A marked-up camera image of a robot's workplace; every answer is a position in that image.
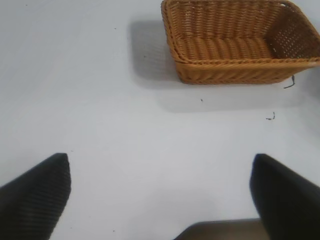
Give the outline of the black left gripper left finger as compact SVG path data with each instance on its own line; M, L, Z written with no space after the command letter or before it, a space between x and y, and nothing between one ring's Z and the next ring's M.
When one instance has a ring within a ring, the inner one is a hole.
M71 193L68 155L55 153L0 188L0 238L48 240Z

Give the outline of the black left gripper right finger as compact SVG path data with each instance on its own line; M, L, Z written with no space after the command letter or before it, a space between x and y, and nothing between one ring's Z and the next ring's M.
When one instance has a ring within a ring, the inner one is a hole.
M271 156L252 163L249 188L255 208L272 240L320 238L320 188Z

